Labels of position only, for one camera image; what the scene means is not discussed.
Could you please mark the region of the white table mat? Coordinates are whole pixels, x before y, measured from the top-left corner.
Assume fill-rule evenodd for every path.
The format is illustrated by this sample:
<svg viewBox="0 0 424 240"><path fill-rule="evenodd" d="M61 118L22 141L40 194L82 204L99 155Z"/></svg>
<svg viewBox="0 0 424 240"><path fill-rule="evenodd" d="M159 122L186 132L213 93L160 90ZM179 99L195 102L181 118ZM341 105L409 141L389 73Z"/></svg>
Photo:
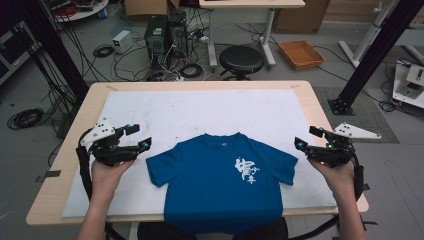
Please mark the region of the white table mat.
<svg viewBox="0 0 424 240"><path fill-rule="evenodd" d="M113 91L98 119L113 127L140 126L139 132L121 138L123 146L152 139L150 150L122 177L111 216L162 214L167 187L151 183L145 159L204 133L241 132L297 157L294 184L280 186L285 212L335 205L322 175L294 147L296 137L311 145L317 141L309 134L311 124L293 89Z"/></svg>

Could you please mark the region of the grey floor mat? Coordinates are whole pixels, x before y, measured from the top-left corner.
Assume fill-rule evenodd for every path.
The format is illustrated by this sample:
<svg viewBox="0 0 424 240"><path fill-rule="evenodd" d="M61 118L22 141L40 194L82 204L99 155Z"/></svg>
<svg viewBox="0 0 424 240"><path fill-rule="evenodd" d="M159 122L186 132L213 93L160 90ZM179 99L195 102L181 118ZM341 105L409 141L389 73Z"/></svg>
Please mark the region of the grey floor mat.
<svg viewBox="0 0 424 240"><path fill-rule="evenodd" d="M351 106L352 115L336 115L332 113L329 101L339 95L341 88L314 87L313 90L332 128L346 122L381 135L380 139L355 139L355 143L399 143L382 113L364 93L360 93Z"/></svg>

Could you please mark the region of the white device on board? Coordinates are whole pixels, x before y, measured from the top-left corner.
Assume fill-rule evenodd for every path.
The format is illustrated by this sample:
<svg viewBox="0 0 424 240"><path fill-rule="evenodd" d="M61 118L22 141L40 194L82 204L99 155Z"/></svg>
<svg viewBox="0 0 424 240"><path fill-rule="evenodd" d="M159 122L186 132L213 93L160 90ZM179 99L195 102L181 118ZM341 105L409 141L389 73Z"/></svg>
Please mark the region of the white device on board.
<svg viewBox="0 0 424 240"><path fill-rule="evenodd" d="M424 67L398 60L392 98L424 109Z"/></svg>

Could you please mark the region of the orange shallow tray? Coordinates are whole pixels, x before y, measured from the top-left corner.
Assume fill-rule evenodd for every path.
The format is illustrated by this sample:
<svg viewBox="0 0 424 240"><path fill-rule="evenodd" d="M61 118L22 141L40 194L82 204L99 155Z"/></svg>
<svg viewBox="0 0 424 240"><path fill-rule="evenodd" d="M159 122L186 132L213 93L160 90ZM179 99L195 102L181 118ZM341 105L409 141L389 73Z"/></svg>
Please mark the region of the orange shallow tray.
<svg viewBox="0 0 424 240"><path fill-rule="evenodd" d="M295 70L318 67L325 59L307 40L282 42L281 53Z"/></svg>

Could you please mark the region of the white-legged desk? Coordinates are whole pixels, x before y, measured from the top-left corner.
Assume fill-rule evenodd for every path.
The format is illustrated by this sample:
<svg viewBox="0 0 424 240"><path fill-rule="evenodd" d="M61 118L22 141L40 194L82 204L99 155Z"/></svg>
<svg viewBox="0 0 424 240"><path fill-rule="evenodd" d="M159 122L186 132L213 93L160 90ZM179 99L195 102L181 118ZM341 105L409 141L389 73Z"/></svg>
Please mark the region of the white-legged desk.
<svg viewBox="0 0 424 240"><path fill-rule="evenodd" d="M208 11L207 50L209 66L215 70L218 66L213 30L215 23L265 23L259 45L267 67L271 68L276 65L276 61L268 41L276 10L303 8L306 3L304 0L199 0L199 5Z"/></svg>

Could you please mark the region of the black computer tower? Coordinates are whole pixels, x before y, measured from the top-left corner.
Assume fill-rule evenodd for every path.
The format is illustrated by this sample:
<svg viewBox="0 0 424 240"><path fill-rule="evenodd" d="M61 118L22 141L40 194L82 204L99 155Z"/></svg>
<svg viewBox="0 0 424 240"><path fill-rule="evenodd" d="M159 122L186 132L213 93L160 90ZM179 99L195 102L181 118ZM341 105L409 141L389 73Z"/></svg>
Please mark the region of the black computer tower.
<svg viewBox="0 0 424 240"><path fill-rule="evenodd" d="M167 16L152 15L147 24L144 39L149 55L151 70L162 70L166 63L167 52Z"/></svg>
<svg viewBox="0 0 424 240"><path fill-rule="evenodd" d="M173 57L175 59L184 59L188 53L186 13L184 11L173 12L168 22L173 46Z"/></svg>

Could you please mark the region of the large brown cardboard box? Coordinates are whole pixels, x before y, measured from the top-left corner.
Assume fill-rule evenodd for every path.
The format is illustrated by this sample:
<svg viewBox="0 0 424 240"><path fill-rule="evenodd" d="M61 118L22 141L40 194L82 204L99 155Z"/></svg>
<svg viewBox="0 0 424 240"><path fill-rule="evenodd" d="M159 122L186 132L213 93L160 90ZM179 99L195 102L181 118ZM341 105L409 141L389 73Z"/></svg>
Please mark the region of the large brown cardboard box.
<svg viewBox="0 0 424 240"><path fill-rule="evenodd" d="M274 18L273 31L279 34L316 34L331 0L303 0L301 8L280 9Z"/></svg>

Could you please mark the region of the person's left hand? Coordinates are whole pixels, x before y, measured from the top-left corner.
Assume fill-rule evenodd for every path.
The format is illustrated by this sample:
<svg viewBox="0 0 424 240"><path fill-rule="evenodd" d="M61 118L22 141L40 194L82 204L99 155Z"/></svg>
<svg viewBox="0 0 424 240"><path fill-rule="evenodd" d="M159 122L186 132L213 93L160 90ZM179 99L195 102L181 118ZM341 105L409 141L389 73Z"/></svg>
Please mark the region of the person's left hand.
<svg viewBox="0 0 424 240"><path fill-rule="evenodd" d="M118 163L112 167L95 160L92 164L92 201L111 201L122 175L133 165L134 160Z"/></svg>

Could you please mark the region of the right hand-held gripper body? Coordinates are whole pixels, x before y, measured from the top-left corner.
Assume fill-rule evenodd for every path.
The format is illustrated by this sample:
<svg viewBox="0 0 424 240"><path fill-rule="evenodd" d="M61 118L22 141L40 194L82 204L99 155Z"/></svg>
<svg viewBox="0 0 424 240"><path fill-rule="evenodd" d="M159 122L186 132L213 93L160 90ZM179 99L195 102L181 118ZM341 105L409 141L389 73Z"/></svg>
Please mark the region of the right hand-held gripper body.
<svg viewBox="0 0 424 240"><path fill-rule="evenodd" d="M359 165L353 139L381 139L378 133L353 126L348 123L341 123L334 130L324 130L323 137L327 140L325 147L308 145L305 155L309 159L327 163L331 168L347 164L351 161L355 166Z"/></svg>

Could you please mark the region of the round white table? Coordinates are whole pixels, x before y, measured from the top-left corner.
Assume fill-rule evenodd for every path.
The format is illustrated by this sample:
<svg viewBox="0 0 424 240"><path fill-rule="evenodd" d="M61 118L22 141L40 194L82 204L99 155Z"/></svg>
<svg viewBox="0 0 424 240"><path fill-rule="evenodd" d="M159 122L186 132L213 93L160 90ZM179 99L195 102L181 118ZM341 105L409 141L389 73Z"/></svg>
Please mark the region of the round white table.
<svg viewBox="0 0 424 240"><path fill-rule="evenodd" d="M109 0L42 0L56 22L83 19L105 9Z"/></svg>

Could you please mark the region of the blue t-shirt with white print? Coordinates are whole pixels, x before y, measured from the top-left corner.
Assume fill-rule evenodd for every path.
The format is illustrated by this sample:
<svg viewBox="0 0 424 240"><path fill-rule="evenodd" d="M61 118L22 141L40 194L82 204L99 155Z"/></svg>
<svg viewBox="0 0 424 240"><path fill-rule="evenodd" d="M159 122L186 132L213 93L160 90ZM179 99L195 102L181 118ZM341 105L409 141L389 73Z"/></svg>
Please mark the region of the blue t-shirt with white print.
<svg viewBox="0 0 424 240"><path fill-rule="evenodd" d="M280 185L298 159L244 134L203 134L146 160L151 182L167 187L164 219L192 234L240 234L283 215Z"/></svg>

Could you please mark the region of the black round stool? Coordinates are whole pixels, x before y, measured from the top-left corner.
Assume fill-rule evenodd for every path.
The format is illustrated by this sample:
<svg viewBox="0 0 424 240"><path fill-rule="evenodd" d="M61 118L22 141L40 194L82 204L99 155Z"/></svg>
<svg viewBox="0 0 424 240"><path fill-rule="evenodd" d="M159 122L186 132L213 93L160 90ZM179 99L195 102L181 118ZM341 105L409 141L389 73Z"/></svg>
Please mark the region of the black round stool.
<svg viewBox="0 0 424 240"><path fill-rule="evenodd" d="M259 72L264 66L262 54L249 46L231 46L226 48L219 55L219 63L224 68L221 75L230 72L231 75L224 78L224 81L250 80L249 75Z"/></svg>

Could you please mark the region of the white power supply box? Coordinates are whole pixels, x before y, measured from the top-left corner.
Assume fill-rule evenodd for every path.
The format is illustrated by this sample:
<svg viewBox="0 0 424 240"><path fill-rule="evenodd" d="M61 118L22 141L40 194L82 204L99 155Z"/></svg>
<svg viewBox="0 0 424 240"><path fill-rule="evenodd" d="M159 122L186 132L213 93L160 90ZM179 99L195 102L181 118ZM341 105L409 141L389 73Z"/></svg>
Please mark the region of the white power supply box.
<svg viewBox="0 0 424 240"><path fill-rule="evenodd" d="M115 51L119 54L125 53L133 46L131 33L127 30L122 30L112 39L112 41L115 47Z"/></svg>

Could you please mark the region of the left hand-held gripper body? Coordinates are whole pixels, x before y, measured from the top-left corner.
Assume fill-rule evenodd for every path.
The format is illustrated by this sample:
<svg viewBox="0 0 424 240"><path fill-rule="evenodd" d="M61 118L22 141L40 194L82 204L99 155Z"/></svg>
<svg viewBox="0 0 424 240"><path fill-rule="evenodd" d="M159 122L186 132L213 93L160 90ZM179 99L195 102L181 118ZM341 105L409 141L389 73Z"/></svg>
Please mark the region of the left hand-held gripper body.
<svg viewBox="0 0 424 240"><path fill-rule="evenodd" d="M115 128L107 118L102 118L81 136L79 144L88 147L88 152L96 160L110 167L115 163L135 160L139 155L137 146L119 146L120 138L126 135L125 126Z"/></svg>

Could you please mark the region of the person's dark pants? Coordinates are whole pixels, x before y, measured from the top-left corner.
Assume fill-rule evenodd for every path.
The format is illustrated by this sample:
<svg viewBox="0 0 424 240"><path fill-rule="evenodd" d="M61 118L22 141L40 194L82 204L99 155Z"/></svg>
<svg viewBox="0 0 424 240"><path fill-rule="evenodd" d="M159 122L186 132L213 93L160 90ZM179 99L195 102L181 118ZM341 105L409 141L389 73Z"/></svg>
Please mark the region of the person's dark pants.
<svg viewBox="0 0 424 240"><path fill-rule="evenodd" d="M137 229L138 240L199 240L188 233L165 222L142 222ZM288 240L288 228L284 217L249 231L235 234L231 240Z"/></svg>

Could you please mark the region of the white metal stand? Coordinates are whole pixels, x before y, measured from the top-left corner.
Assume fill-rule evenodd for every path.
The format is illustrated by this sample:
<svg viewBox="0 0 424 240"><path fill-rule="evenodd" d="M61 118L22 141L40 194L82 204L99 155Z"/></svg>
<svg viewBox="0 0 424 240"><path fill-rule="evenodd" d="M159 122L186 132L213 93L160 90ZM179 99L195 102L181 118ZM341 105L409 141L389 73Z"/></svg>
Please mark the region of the white metal stand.
<svg viewBox="0 0 424 240"><path fill-rule="evenodd" d="M357 46L355 51L352 51L351 48L345 41L339 41L338 45L353 65L354 68L357 68L360 64L360 60L364 56L368 47L373 43L380 30L382 29L384 21L387 19L390 11L395 6L397 0L380 0L378 2L378 7L374 9L377 13L377 17L374 19L370 25L368 31L363 37L360 44Z"/></svg>

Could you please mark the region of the black tape cross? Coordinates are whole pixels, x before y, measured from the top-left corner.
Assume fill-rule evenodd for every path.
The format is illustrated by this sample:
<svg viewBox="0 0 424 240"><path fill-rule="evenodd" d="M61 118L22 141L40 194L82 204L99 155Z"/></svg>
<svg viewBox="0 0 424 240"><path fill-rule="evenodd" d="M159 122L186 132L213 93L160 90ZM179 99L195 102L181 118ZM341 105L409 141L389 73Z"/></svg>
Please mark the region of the black tape cross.
<svg viewBox="0 0 424 240"><path fill-rule="evenodd" d="M363 220L363 219L361 219L361 220L362 220L362 224L363 224L363 227L364 227L364 230L365 231L367 231L367 226L368 225L378 226L378 223L375 222L375 221L368 221L368 220Z"/></svg>

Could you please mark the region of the person's right hand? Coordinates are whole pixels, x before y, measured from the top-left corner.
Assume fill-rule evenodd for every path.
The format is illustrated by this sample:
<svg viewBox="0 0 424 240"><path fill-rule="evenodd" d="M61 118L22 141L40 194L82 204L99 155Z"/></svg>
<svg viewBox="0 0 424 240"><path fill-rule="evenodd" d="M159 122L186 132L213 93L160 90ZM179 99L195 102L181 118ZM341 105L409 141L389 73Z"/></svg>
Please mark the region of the person's right hand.
<svg viewBox="0 0 424 240"><path fill-rule="evenodd" d="M336 199L354 197L354 166L351 162L334 168L312 159L309 159L309 163L323 175Z"/></svg>

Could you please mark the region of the black metal frame post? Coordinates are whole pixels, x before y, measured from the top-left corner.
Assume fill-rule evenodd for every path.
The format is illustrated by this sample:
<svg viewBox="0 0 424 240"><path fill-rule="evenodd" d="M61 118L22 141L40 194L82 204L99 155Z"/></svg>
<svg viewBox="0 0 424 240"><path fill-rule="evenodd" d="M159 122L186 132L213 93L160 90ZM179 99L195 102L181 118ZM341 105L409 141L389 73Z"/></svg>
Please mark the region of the black metal frame post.
<svg viewBox="0 0 424 240"><path fill-rule="evenodd" d="M366 50L359 66L355 68L341 93L335 99L329 101L333 114L353 114L351 106L355 99L423 7L424 0L396 1L395 6L384 21L382 29Z"/></svg>
<svg viewBox="0 0 424 240"><path fill-rule="evenodd" d="M61 38L50 22L40 0L16 0L26 24L45 48L78 101L83 101L89 87L84 82Z"/></svg>

